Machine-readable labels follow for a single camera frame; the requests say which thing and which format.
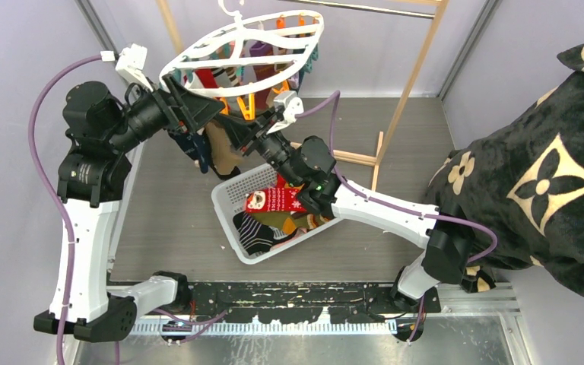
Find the brown sock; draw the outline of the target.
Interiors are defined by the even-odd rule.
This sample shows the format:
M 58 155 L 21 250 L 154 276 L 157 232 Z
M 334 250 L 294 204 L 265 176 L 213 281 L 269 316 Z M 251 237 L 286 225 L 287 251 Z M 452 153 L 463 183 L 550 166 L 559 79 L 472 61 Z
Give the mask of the brown sock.
M 242 157 L 232 152 L 230 141 L 224 128 L 215 120 L 205 126 L 211 149 L 211 167 L 221 180 L 228 180 L 240 174 Z

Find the red snowflake sock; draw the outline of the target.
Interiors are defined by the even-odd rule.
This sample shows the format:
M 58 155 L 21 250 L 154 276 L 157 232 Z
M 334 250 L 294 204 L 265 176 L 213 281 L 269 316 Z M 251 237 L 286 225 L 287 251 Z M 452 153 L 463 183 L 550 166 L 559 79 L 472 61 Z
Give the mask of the red snowflake sock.
M 245 202 L 248 213 L 262 212 L 306 212 L 297 199 L 298 189 L 271 187 L 250 193 Z

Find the white oval clip hanger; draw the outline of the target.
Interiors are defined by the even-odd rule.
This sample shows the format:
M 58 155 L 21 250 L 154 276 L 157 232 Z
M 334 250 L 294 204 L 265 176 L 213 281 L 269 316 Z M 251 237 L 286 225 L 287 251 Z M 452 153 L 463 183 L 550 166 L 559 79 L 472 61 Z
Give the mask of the white oval clip hanger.
M 325 19 L 317 11 L 289 10 L 244 18 L 240 10 L 228 10 L 223 1 L 218 1 L 217 6 L 232 18 L 232 22 L 204 35 L 183 50 L 162 68 L 161 77 L 174 71 L 186 74 L 208 68 L 283 65 L 285 69 L 238 87 L 199 88 L 193 86 L 192 79 L 187 81 L 187 89 L 206 97 L 238 97 L 257 93 L 292 78 L 303 67 L 314 47 L 319 45 L 325 28 Z M 281 15 L 286 17 L 284 29 L 276 27 L 276 19 Z M 243 48 L 251 41 L 286 49 L 288 52 L 275 52 L 270 56 L 245 56 Z

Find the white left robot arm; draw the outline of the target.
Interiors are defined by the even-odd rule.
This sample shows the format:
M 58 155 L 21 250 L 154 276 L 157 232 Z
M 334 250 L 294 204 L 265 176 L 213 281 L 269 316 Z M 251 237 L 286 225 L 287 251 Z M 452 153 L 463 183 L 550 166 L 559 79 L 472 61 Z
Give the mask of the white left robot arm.
M 113 226 L 132 168 L 128 153 L 163 130 L 195 132 L 224 108 L 171 76 L 163 82 L 164 88 L 142 88 L 133 102 L 121 102 L 99 81 L 67 93 L 62 115 L 71 146 L 51 188 L 65 230 L 54 297 L 33 319 L 37 332 L 91 343 L 121 341 L 145 314 L 156 309 L 180 314 L 190 307 L 187 277 L 170 271 L 157 271 L 125 290 L 106 288 Z

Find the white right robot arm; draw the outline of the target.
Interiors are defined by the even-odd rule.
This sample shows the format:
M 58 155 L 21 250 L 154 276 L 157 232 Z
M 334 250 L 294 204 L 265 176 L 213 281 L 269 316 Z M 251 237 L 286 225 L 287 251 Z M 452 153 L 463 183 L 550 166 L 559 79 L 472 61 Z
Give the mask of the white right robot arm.
M 422 248 L 400 270 L 392 289 L 396 309 L 408 313 L 438 284 L 461 284 L 471 256 L 471 223 L 457 205 L 422 205 L 367 189 L 336 170 L 328 142 L 311 135 L 294 147 L 282 134 L 287 124 L 306 116 L 301 103 L 279 103 L 252 121 L 216 116 L 230 143 L 244 154 L 256 152 L 283 185 L 259 188 L 243 199 L 253 217 L 278 217 L 291 227 L 293 217 L 349 220 L 393 233 Z

